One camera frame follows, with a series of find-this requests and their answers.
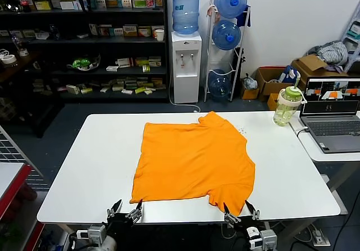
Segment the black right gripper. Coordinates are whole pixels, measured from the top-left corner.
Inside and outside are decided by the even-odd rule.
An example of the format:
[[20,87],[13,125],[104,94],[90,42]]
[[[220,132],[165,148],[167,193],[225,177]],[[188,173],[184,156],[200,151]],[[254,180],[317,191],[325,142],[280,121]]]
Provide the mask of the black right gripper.
[[249,201],[245,201],[245,204],[251,214],[251,216],[244,216],[242,218],[238,218],[230,213],[226,203],[223,203],[224,207],[224,220],[227,223],[234,223],[232,228],[235,231],[246,231],[249,227],[256,227],[259,228],[262,226],[263,222],[259,220],[260,217],[260,210],[255,209],[255,207]]

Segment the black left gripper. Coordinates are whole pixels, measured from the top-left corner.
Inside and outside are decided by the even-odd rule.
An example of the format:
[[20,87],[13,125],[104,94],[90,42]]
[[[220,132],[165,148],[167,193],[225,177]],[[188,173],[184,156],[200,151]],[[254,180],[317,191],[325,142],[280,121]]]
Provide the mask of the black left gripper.
[[130,213],[119,213],[122,207],[122,200],[118,200],[110,209],[107,209],[107,222],[103,223],[107,233],[121,233],[129,230],[133,226],[132,219],[142,217],[142,200]]

